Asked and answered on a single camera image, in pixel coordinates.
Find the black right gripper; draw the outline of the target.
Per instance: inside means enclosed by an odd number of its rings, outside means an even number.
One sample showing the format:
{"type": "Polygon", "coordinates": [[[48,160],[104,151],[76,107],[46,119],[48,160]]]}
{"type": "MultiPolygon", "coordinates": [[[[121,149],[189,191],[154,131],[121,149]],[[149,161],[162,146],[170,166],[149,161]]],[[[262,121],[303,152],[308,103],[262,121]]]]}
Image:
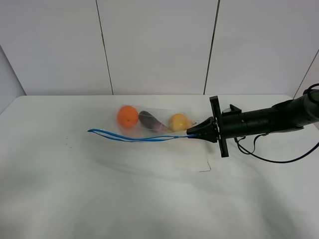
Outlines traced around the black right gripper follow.
{"type": "Polygon", "coordinates": [[[219,143],[221,157],[228,157],[228,147],[226,139],[245,136],[247,133],[246,113],[223,116],[219,99],[217,96],[209,98],[213,117],[209,117],[187,129],[187,135],[191,138],[201,139],[212,143],[219,143]],[[218,129],[218,136],[215,134],[215,125],[218,129]]]}

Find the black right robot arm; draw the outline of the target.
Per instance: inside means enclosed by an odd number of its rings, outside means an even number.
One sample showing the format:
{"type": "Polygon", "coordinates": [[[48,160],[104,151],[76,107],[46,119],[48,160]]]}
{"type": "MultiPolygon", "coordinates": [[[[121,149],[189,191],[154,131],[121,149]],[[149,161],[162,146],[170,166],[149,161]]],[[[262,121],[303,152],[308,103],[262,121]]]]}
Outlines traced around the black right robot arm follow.
{"type": "Polygon", "coordinates": [[[187,129],[190,138],[218,143],[221,156],[228,157],[226,140],[255,135],[266,136],[276,132],[291,132],[319,120],[318,84],[304,90],[297,99],[287,100],[270,108],[243,112],[235,105],[221,111],[217,96],[210,97],[213,115],[202,123],[187,129]]]}

